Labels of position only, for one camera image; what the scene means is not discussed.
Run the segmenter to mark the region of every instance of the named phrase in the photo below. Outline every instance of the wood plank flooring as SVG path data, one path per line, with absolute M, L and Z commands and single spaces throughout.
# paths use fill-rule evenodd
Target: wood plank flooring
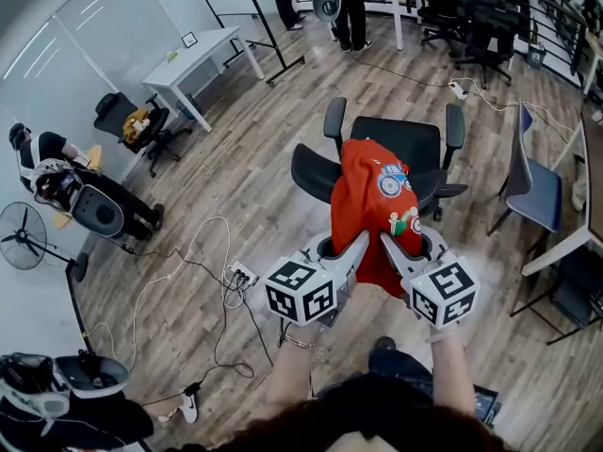
M 177 248 L 186 253 L 200 224 L 221 215 L 230 224 L 229 263 L 238 259 L 261 275 L 275 259 L 329 229 L 329 206 L 298 189 L 289 167 L 299 142 L 335 159 L 334 144 L 322 135 L 324 112 L 333 97 L 349 99 L 344 136 L 359 115 L 428 122 L 444 132 L 445 106 L 455 102 L 448 89 L 426 87 L 364 65 L 330 41 L 324 24 L 311 16 L 306 22 L 303 31 L 279 30 L 277 36 L 285 58 L 305 54 L 305 65 L 286 73 L 271 89 L 255 79 L 245 59 L 235 62 L 200 96 L 214 131 L 207 134 L 197 128 L 186 137 L 178 146 L 182 161 L 164 163 L 156 179 L 148 176 L 147 162 L 135 169 L 127 185 L 145 201 L 164 202 L 167 208 L 164 229 L 144 247 L 137 245 L 139 252 L 170 253 Z M 282 25 L 274 22 L 273 28 Z M 471 66 L 455 71 L 441 42 L 421 48 L 421 30 L 415 23 L 403 23 L 401 52 L 395 48 L 391 18 L 369 16 L 367 28 L 374 46 L 358 59 L 423 82 L 480 78 L 479 70 Z M 255 53 L 266 74 L 278 70 L 270 50 L 258 48 Z M 527 67 L 520 56 L 513 60 L 512 74 L 510 88 L 491 76 L 486 95 L 503 104 L 523 99 L 545 105 L 556 120 L 575 127 L 579 90 L 551 73 Z M 475 91 L 469 82 L 462 85 Z M 539 234 L 536 226 L 514 216 L 492 238 L 485 235 L 500 212 L 495 195 L 509 167 L 516 110 L 495 112 L 475 95 L 461 105 L 466 142 L 455 156 L 450 181 L 468 184 L 469 191 L 445 202 L 444 221 L 433 226 L 467 256 L 481 279 L 479 310 L 463 326 L 472 378 L 500 392 L 503 408 L 496 431 L 510 445 L 525 451 L 579 451 L 603 423 L 603 336 L 593 327 L 547 347 L 545 341 L 554 336 L 553 331 L 534 314 L 509 318 L 515 302 L 525 300 L 530 290 L 519 270 L 525 250 Z M 544 111 L 538 114 L 546 117 Z M 569 134 L 537 118 L 530 154 L 552 164 Z M 574 178 L 573 166 L 565 166 L 566 187 Z M 579 217 L 571 209 L 568 191 L 565 198 L 563 218 L 570 229 Z M 226 246 L 225 226 L 214 220 L 199 233 L 190 258 L 219 274 Z M 99 321 L 108 323 L 117 356 L 128 364 L 137 296 L 145 283 L 176 269 L 179 260 L 129 256 L 96 238 L 88 247 L 90 270 L 76 290 L 85 323 L 88 330 Z M 546 285 L 547 272 L 542 275 L 535 292 Z M 274 356 L 278 319 L 266 313 L 259 290 L 250 291 L 249 302 Z M 559 326 L 570 329 L 548 303 L 540 308 Z M 188 425 L 177 418 L 165 427 L 157 425 L 149 441 L 156 450 L 190 442 L 218 444 L 244 427 L 257 407 L 269 363 L 247 310 L 229 312 L 228 320 L 219 358 L 224 363 L 246 361 L 255 376 L 244 379 L 222 369 L 209 374 L 200 394 L 198 423 Z M 222 326 L 220 286 L 201 268 L 183 266 L 170 280 L 147 288 L 136 325 L 138 357 L 127 394 L 144 403 L 177 393 L 213 364 Z M 383 334 L 431 366 L 430 349 L 424 343 L 427 325 L 381 289 L 360 285 L 335 327 L 320 339 L 313 360 L 315 388 L 365 369 L 367 352 Z M 110 354 L 106 330 L 99 329 L 92 342 Z

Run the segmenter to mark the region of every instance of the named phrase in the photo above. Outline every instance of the office chair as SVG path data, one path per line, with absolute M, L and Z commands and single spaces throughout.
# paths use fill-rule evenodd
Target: office chair
M 515 35 L 522 24 L 522 15 L 517 11 L 516 0 L 470 0 L 467 4 L 470 25 L 467 32 L 465 53 L 470 58 L 455 62 L 455 68 L 465 64 L 481 65 L 482 88 L 487 89 L 488 68 L 504 75 L 507 86 L 513 78 L 500 69 L 514 55 Z M 491 43 L 497 46 L 490 50 Z
M 348 101 L 337 97 L 331 101 L 324 121 L 324 135 L 335 141 L 341 154 L 343 123 Z M 418 199 L 420 216 L 442 219 L 439 200 L 453 198 L 467 191 L 466 185 L 446 183 L 448 168 L 455 151 L 464 145 L 463 110 L 453 104 L 446 107 L 447 150 L 440 163 L 440 130 L 434 125 L 410 121 L 391 121 L 359 117 L 351 128 L 350 138 L 370 138 L 384 146 L 409 166 L 408 179 Z M 322 157 L 303 144 L 298 144 L 291 161 L 293 181 L 319 201 L 331 204 L 331 194 L 342 176 L 341 165 Z
M 582 246 L 569 253 L 561 260 L 556 275 L 553 286 L 545 293 L 511 312 L 511 317 L 514 317 L 530 309 L 560 335 L 546 342 L 547 345 L 558 343 L 603 319 L 603 259 L 596 252 Z M 576 325 L 573 331 L 563 333 L 538 310 L 532 308 L 546 297 Z
M 155 165 L 159 157 L 164 152 L 170 153 L 174 161 L 179 161 L 180 156 L 170 149 L 170 144 L 183 133 L 192 134 L 192 129 L 185 128 L 173 133 L 169 129 L 164 129 L 166 120 L 170 115 L 170 111 L 166 108 L 161 108 L 155 101 L 157 94 L 147 99 L 145 104 L 151 104 L 153 110 L 149 113 L 149 126 L 142 131 L 139 138 L 132 144 L 125 141 L 123 136 L 123 125 L 125 120 L 137 110 L 137 107 L 132 104 L 125 95 L 121 92 L 116 94 L 108 93 L 96 105 L 97 118 L 94 121 L 94 127 L 100 131 L 107 132 L 113 136 L 117 136 L 118 142 L 123 144 L 134 154 L 138 154 L 142 149 L 145 149 L 145 154 L 153 162 L 149 169 L 151 177 L 156 177 Z
M 433 40 L 444 40 L 450 45 L 452 40 L 465 42 L 467 18 L 464 6 L 467 0 L 427 0 L 427 6 L 418 11 L 419 17 L 427 24 L 436 26 L 438 29 L 425 28 L 421 46 Z M 453 49 L 451 57 L 456 57 Z
M 550 233 L 559 231 L 562 213 L 562 179 L 526 156 L 524 135 L 531 128 L 533 118 L 521 104 L 513 131 L 513 153 L 509 176 L 498 192 L 507 206 L 502 217 L 488 232 L 488 237 L 500 228 L 512 211 L 544 228 L 542 237 L 528 250 L 531 254 L 546 241 Z

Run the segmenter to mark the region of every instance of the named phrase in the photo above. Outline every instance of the black fan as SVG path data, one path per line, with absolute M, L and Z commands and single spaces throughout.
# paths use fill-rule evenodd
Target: black fan
M 44 254 L 69 263 L 73 278 L 81 282 L 88 268 L 88 255 L 80 253 L 77 260 L 68 260 L 47 249 L 46 227 L 40 214 L 26 202 L 13 202 L 0 214 L 0 252 L 11 266 L 32 269 Z

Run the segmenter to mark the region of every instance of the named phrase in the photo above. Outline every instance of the red cloth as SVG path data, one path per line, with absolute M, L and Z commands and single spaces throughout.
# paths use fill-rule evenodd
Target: red cloth
M 331 226 L 335 255 L 363 230 L 370 241 L 356 277 L 359 283 L 378 284 L 401 298 L 400 277 L 391 267 L 379 233 L 389 233 L 412 256 L 421 253 L 418 201 L 406 174 L 409 169 L 374 140 L 349 139 L 341 152 L 343 176 L 331 197 Z

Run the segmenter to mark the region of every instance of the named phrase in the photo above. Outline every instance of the blue tractor graphic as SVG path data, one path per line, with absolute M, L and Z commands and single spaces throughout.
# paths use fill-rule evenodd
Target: blue tractor graphic
M 384 166 L 381 171 L 382 173 L 377 178 L 377 185 L 386 198 L 397 198 L 403 187 L 409 191 L 413 190 L 399 165 L 390 164 Z

